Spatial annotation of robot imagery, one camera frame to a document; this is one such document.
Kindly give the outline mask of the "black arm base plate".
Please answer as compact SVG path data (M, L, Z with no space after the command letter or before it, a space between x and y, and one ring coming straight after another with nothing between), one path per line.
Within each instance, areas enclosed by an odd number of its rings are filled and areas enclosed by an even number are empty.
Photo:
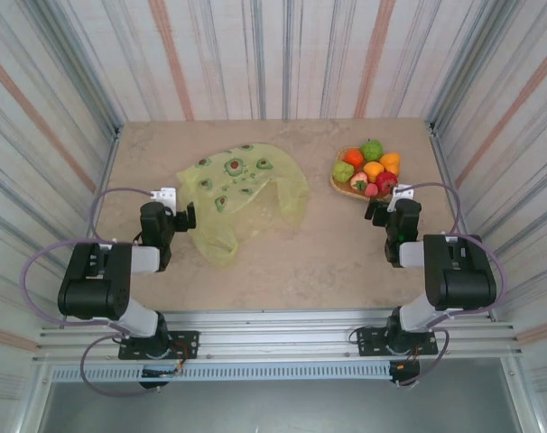
M436 355L439 350L433 333L409 333L386 327L362 327L356 332L360 356Z
M198 331L169 331L147 338L130 337L119 346L120 360L190 360L199 349Z

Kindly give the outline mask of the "aluminium table side rail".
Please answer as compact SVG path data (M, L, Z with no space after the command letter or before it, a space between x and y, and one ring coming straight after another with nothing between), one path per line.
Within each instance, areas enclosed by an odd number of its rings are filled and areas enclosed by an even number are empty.
M457 228L455 230L450 230L450 232L465 235L467 233L467 225L464 222L464 218L462 216L461 202L459 199L458 190L455 188L454 182L450 178L450 173L442 154L438 130L435 124L430 122L426 123L426 129L429 134L432 151L434 153L440 171L441 182L449 187L449 189L446 190L446 195L449 201L451 212L454 216L455 222L457 223Z
M107 264L112 244L96 234L98 212L107 189L112 166L115 161L122 131L117 129L110 142L97 190L89 205L87 239L75 244L70 266L65 272L65 281L58 294L58 306L65 308L60 327L89 326L94 322L119 319L120 284L115 278L119 271L112 271Z

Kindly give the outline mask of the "red apple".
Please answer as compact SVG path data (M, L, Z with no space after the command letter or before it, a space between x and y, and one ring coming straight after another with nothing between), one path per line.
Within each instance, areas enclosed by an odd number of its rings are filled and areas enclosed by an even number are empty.
M386 196L392 193L393 188L398 184L397 177L389 171L379 173L375 178L375 185L380 195Z

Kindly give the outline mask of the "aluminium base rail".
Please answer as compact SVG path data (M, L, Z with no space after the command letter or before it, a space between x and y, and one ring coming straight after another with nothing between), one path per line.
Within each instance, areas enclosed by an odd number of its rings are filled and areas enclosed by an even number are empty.
M352 331L381 327L390 309L309 309L168 312L171 330L200 333L198 361L337 361L358 356ZM521 355L514 327L487 314L443 322L449 359Z

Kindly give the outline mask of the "woven bamboo basket tray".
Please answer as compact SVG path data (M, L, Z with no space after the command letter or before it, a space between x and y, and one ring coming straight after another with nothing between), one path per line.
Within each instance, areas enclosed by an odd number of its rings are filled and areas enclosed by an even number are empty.
M343 155L346 153L347 150L355 149L355 148L358 148L358 149L359 149L360 146L358 146L358 147L348 147L348 148L342 149L342 150L338 153L338 157L337 157L337 159L335 160L334 164L335 164L337 161L342 160L342 157L343 157ZM355 173L357 173L357 172L359 172L359 171L363 171L364 165L361 166L358 170L355 170ZM383 195L378 194L377 197L367 198L367 197L365 196L364 193L354 191L354 190L350 187L349 182L347 182L347 183L339 183L339 182L334 181L334 180L332 179L332 171L331 171L331 173L330 173L330 184L331 184L332 187L333 187L334 189L336 189L338 192L341 192L341 193L343 193L343 194L349 195L349 196L354 197L354 198L360 198L360 199L366 199L366 200L370 200L370 199L372 199L372 200L375 200L375 199L377 199L377 200L383 200L383 199L386 199L386 198L388 198L388 197L391 196L391 194L388 194L388 195L386 195L386 196L383 196Z

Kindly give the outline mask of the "green custard apple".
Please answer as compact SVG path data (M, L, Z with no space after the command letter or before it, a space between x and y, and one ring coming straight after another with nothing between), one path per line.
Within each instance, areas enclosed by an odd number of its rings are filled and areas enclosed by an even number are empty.
M342 160L337 161L332 170L332 179L339 183L347 183L355 173L355 168Z
M383 146L379 140L368 140L359 148L366 161L378 161L384 154Z

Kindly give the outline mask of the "yellow avocado print plastic bag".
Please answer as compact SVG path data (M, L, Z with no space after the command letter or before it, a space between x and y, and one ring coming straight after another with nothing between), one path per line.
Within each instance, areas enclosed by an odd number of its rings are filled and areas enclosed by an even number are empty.
M177 173L178 201L192 204L190 237L217 267L234 263L241 244L270 228L295 231L305 217L310 188L297 162L267 143L218 152Z

